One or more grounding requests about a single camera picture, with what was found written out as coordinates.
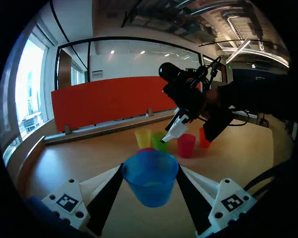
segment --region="yellow plastic cup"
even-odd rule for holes
[[[139,129],[135,131],[138,146],[140,149],[150,147],[151,141],[151,130],[150,129]]]

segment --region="ceiling lamp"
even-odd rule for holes
[[[235,58],[235,56],[238,55],[249,43],[251,40],[249,38],[246,38],[243,43],[231,54],[231,56],[226,60],[226,64],[228,64],[232,59]]]
[[[206,58],[206,57],[203,57],[203,59],[204,59],[204,60],[207,60],[207,61],[210,61],[210,62],[213,62],[213,60],[210,60],[210,59],[208,59],[208,58]]]
[[[222,50],[223,51],[236,51],[237,48],[228,47],[228,48],[223,48]],[[275,60],[275,61],[281,63],[282,65],[286,66],[287,68],[289,68],[288,62],[284,58],[282,58],[280,56],[277,56],[277,55],[267,53],[267,52],[264,52],[264,51],[251,50],[251,49],[243,49],[243,50],[241,50],[241,52],[249,53],[249,54],[256,54],[256,55],[259,55],[259,56],[264,56],[264,57],[267,57],[269,59]]]

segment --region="orange plastic cup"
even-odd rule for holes
[[[209,142],[206,138],[205,138],[205,133],[204,133],[204,128],[201,127],[200,128],[200,146],[202,148],[208,148],[210,147],[211,142]]]

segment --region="exposed pipe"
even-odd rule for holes
[[[234,24],[233,22],[231,22],[231,20],[230,20],[230,19],[232,19],[232,18],[237,18],[237,17],[239,17],[239,16],[231,16],[231,17],[228,17],[228,18],[227,18],[227,22],[228,22],[229,25],[231,26],[231,28],[232,28],[233,32],[235,33],[236,37],[239,38],[240,40],[242,40],[243,37],[242,37],[241,33],[239,32],[239,30],[237,29],[237,27],[235,26],[235,24]]]
[[[191,2],[194,2],[197,0],[185,0],[184,2],[179,3],[178,5],[176,5],[175,8],[184,8],[186,5],[189,5]]]
[[[201,9],[198,9],[195,12],[192,12],[190,16],[197,16],[201,15],[205,12],[213,11],[213,10],[219,10],[219,9],[224,9],[224,8],[232,8],[232,7],[243,7],[241,3],[238,2],[222,2],[222,3],[217,3],[214,5],[209,5],[209,6],[204,6]]]

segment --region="pink plastic cup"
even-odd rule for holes
[[[143,148],[141,150],[138,150],[137,154],[142,153],[142,152],[148,152],[148,151],[158,151],[158,150],[155,148]]]
[[[189,159],[192,157],[195,139],[195,136],[191,134],[183,134],[178,138],[178,151],[181,158]]]

